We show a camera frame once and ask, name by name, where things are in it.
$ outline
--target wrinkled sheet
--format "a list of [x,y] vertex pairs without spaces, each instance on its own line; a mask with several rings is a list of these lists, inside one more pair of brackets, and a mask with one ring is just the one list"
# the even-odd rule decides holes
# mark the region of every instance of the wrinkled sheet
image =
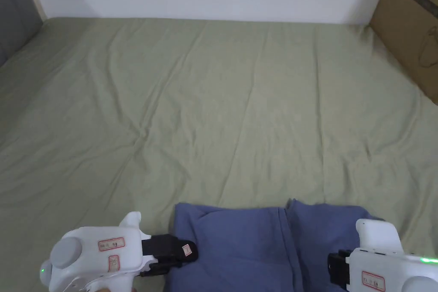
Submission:
[[173,233],[197,244],[199,258],[166,277],[166,292],[342,292],[330,283],[327,256],[359,247],[360,206],[223,209],[177,204]]
[[0,121],[5,291],[46,291],[75,227],[166,233],[178,202],[359,205],[438,251],[438,107],[367,27],[48,20],[0,68]]

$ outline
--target gray thumbstick button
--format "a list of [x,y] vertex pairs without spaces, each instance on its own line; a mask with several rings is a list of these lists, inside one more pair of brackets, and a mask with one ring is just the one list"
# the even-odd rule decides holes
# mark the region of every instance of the gray thumbstick button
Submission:
[[80,240],[76,237],[66,237],[58,241],[50,253],[53,266],[64,269],[75,262],[82,252]]
[[50,260],[46,260],[42,263],[39,269],[39,279],[41,283],[49,287],[50,279],[52,278],[52,263]]

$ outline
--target bed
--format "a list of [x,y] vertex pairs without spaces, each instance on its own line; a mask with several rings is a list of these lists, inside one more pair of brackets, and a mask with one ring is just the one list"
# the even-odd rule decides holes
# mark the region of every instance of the bed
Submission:
[[438,253],[438,107],[368,27],[50,19],[0,68],[0,120],[5,291],[45,291],[67,231],[165,233],[178,202],[362,205]]

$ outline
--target cardboard box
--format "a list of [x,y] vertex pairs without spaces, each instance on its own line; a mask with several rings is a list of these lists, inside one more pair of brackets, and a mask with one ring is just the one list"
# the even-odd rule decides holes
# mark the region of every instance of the cardboard box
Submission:
[[370,24],[438,104],[438,0],[380,0]]

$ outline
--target folded blue towel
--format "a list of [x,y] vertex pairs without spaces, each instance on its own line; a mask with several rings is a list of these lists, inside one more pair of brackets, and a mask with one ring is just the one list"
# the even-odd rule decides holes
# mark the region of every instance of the folded blue towel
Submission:
[[221,209],[177,204],[174,234],[198,246],[199,259],[171,270],[166,291],[343,291],[330,284],[327,256],[359,246],[358,206]]

